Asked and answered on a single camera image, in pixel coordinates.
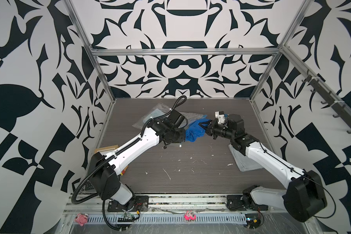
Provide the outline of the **light teal towel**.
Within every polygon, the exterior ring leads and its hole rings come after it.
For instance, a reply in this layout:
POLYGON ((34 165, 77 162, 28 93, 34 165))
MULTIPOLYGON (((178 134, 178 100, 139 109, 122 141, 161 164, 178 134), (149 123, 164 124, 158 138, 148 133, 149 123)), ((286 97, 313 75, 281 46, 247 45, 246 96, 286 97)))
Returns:
POLYGON ((169 111, 169 108, 165 105, 158 104, 155 106, 150 113, 146 116, 144 121, 147 121, 150 118, 156 118, 165 115, 169 111))

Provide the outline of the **green circuit board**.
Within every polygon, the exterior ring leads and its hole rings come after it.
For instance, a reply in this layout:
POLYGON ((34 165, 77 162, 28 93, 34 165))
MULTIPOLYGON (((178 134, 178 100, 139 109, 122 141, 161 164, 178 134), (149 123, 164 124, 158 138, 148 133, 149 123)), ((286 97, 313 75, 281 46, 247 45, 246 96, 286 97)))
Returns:
POLYGON ((244 224, 244 227, 250 230, 256 230, 262 225, 262 221, 260 218, 257 216, 247 216, 246 217, 246 224, 244 224))

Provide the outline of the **pink toy on rail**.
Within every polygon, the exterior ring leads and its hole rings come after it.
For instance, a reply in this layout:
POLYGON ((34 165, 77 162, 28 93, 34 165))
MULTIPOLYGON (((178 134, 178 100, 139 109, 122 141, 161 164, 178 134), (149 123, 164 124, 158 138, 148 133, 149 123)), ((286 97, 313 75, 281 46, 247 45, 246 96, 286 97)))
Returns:
POLYGON ((187 211, 185 214, 184 214, 184 219, 186 221, 196 221, 196 215, 194 214, 194 212, 192 211, 187 211))

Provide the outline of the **grey towel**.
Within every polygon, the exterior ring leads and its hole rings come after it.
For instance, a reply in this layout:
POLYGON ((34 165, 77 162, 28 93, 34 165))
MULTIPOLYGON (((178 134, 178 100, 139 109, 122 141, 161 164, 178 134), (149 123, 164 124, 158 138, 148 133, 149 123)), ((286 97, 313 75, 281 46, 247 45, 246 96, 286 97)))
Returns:
POLYGON ((241 172, 253 171, 258 169, 263 169, 263 167, 255 162, 254 160, 244 156, 241 152, 233 148, 232 144, 229 144, 229 149, 233 155, 233 158, 236 162, 238 169, 241 172))

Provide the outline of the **pink plush toy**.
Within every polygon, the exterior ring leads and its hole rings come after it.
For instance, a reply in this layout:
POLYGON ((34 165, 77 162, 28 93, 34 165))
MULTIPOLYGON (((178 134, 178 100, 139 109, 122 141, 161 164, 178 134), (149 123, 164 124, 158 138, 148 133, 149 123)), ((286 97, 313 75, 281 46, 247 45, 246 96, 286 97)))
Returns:
POLYGON ((88 223, 88 218, 89 218, 88 214, 79 213, 75 217, 74 222, 76 222, 78 225, 83 227, 85 224, 88 223))

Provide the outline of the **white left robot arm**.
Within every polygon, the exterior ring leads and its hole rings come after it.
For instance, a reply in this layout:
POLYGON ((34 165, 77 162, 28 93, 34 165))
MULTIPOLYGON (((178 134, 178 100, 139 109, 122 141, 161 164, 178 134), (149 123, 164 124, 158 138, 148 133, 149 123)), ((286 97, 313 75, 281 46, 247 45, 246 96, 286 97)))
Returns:
POLYGON ((97 152, 91 158, 88 182, 101 200, 112 200, 130 210, 134 206, 134 193, 120 179, 120 173, 145 151, 164 143, 164 148, 185 141, 188 120, 177 110, 167 116, 149 118, 141 132, 116 150, 97 152))

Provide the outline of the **blue towel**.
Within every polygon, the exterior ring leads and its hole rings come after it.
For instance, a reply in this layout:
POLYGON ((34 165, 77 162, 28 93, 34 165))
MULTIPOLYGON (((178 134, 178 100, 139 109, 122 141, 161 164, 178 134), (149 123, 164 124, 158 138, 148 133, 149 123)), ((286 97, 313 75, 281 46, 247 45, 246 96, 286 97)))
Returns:
POLYGON ((199 119, 190 124, 185 132, 185 141, 195 142, 198 137, 203 137, 205 130, 199 126, 199 123, 207 121, 209 119, 199 119))

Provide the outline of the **grey wall hook rack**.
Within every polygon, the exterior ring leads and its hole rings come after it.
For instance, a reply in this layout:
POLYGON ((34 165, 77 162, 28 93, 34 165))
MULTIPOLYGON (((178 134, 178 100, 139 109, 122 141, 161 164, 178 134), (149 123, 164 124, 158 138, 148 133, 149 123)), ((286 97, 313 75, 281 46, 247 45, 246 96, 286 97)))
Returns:
POLYGON ((342 119, 346 125, 350 128, 347 133, 351 134, 351 107, 342 100, 323 80, 322 78, 313 75, 308 69, 307 77, 302 80, 303 83, 308 83, 312 90, 312 94, 318 94, 321 96, 322 105, 326 105, 333 109, 335 119, 342 119))

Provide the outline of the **wooden picture frame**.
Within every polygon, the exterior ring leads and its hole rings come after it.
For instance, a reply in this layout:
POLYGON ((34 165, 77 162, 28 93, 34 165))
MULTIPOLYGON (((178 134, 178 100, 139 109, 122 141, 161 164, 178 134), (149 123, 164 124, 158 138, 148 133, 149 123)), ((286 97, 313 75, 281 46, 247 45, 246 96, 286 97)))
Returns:
POLYGON ((101 147, 101 148, 97 148, 94 153, 98 153, 100 152, 102 155, 106 154, 107 152, 110 152, 110 151, 114 151, 114 150, 117 150, 119 148, 118 145, 112 145, 112 146, 107 146, 107 147, 101 147))

